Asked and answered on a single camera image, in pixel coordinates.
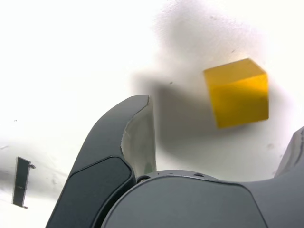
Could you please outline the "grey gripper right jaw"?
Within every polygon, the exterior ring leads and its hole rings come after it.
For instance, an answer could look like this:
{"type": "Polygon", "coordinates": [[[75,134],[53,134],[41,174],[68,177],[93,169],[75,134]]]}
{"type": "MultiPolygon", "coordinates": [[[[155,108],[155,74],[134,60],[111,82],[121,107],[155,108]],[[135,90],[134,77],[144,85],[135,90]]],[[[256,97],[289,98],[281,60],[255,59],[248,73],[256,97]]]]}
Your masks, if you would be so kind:
{"type": "Polygon", "coordinates": [[[127,191],[104,228],[301,228],[304,131],[296,131],[274,178],[254,182],[163,175],[127,191]]]}

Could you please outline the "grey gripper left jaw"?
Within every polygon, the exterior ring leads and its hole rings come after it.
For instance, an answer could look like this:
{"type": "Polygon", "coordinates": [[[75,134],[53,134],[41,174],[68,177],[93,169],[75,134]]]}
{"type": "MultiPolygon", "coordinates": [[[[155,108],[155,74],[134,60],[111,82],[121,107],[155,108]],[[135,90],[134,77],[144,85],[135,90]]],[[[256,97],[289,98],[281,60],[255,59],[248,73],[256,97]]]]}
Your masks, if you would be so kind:
{"type": "Polygon", "coordinates": [[[101,227],[137,179],[155,171],[152,99],[131,96],[106,112],[89,132],[47,227],[101,227]]]}

